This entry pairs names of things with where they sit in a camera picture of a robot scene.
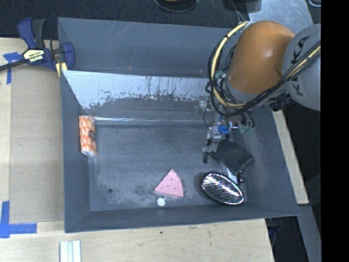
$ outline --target wooden table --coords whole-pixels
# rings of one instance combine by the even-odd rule
[[[25,49],[26,44],[21,39],[0,38],[0,65],[7,63],[2,57],[4,53],[22,53]],[[59,129],[50,128],[51,125],[57,128],[61,121],[60,104],[56,104],[60,102],[58,76],[47,68],[22,65],[13,69],[12,84],[7,85],[6,78],[7,71],[0,72],[0,202],[10,200],[11,223],[30,218],[38,227],[36,234],[0,239],[0,261],[59,261],[59,243],[75,240],[81,241],[83,262],[274,261],[264,219],[65,234],[63,178],[60,178],[63,169],[61,159],[57,158],[62,152],[62,143],[57,139],[61,133]],[[21,79],[30,80],[24,84],[20,83]],[[35,98],[25,97],[28,90]],[[40,91],[49,92],[50,97]],[[28,106],[24,107],[18,100]],[[38,112],[31,100],[45,109]],[[308,197],[284,116],[281,111],[273,115],[297,203],[307,204]],[[45,156],[34,155],[35,152],[44,152]],[[19,171],[20,165],[28,167]]]

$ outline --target orange object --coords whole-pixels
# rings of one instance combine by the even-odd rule
[[[92,118],[86,115],[79,116],[79,132],[81,153],[87,157],[95,157],[97,155],[97,146],[95,126]]]

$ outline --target white bead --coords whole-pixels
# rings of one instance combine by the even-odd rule
[[[163,206],[165,206],[165,198],[161,198],[161,197],[159,197],[158,199],[157,199],[157,203],[158,203],[158,205],[160,206],[160,207],[163,207]]]

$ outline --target silver oval object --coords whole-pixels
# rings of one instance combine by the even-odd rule
[[[244,201],[240,188],[225,175],[209,172],[201,180],[203,191],[213,200],[226,205],[239,205]]]

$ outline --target clamp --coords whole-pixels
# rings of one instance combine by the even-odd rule
[[[22,53],[21,60],[11,62],[0,66],[0,71],[7,70],[22,64],[31,66],[40,65],[57,72],[57,61],[54,55],[59,53],[65,54],[65,65],[71,70],[75,62],[75,54],[73,44],[70,42],[63,43],[62,47],[50,50],[45,47],[42,39],[44,19],[33,20],[28,17],[22,20],[18,26],[18,33],[22,40],[27,44],[28,49]]]

